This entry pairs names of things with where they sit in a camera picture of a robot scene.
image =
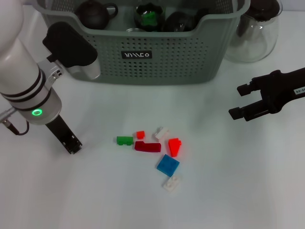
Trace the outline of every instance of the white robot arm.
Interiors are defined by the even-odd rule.
[[[59,116],[61,100],[52,89],[63,71],[55,61],[62,62],[68,70],[82,71],[94,79],[101,74],[97,52],[72,27],[59,22],[49,28],[43,41],[52,55],[37,64],[18,39],[22,23],[20,0],[0,0],[0,94],[12,105],[10,110],[0,114],[0,122],[17,134],[8,117],[18,111],[27,122],[46,125],[69,153],[76,153],[81,143]],[[85,41],[84,50],[93,53],[93,58],[89,61],[79,61],[76,55],[70,58],[69,44],[67,40],[62,42],[60,34],[66,35],[66,39],[75,39],[77,45]]]

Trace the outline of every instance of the black cable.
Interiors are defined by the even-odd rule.
[[[28,133],[28,131],[30,130],[30,124],[29,122],[27,121],[27,130],[21,134],[18,134],[18,136],[23,136],[23,135],[26,135]]]

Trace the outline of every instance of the gray plastic basket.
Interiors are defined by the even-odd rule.
[[[166,16],[172,12],[196,12],[209,8],[214,14],[201,19],[190,32],[127,32],[134,28],[133,6],[137,1],[114,2],[119,14],[107,30],[84,27],[72,13],[84,0],[33,0],[47,26],[59,21],[69,23],[93,45],[99,54],[102,75],[95,82],[165,85],[203,83],[213,79],[219,69],[240,16],[250,7],[250,0],[164,0]],[[123,59],[121,51],[152,51],[152,59]],[[83,74],[79,80],[89,81]]]

